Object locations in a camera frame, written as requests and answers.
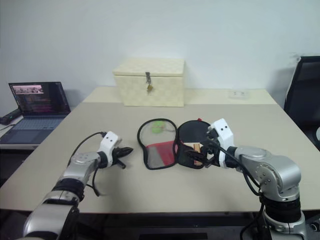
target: laptop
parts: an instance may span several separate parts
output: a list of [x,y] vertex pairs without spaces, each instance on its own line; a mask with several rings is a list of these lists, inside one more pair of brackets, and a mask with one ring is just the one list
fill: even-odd
[[39,145],[70,113],[61,82],[9,83],[23,119],[0,144]]

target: laptop keyboard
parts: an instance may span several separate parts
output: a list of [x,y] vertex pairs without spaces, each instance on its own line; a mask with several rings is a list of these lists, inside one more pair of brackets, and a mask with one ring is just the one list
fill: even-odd
[[61,122],[62,118],[24,118],[13,127],[14,130],[53,130]]

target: box lid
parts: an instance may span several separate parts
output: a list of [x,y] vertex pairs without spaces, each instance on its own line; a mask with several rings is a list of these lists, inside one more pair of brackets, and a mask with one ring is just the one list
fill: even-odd
[[185,60],[180,58],[128,58],[112,72],[119,76],[182,77]]

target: white wall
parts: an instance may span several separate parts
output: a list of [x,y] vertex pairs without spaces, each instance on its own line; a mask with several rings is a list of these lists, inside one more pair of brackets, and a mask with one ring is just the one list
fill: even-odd
[[0,115],[9,82],[61,81],[71,105],[127,56],[176,57],[187,87],[267,88],[282,103],[320,53],[319,0],[1,0]]

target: black device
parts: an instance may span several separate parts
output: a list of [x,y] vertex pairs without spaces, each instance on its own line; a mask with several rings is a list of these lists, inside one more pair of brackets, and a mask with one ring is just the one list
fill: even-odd
[[288,88],[284,111],[320,150],[320,56],[302,56]]
[[8,113],[7,115],[0,118],[0,124],[2,125],[9,125],[13,120],[21,116],[21,111],[19,108],[13,110],[12,112]]
[[0,144],[40,144],[70,113],[61,82],[9,83],[23,119]]

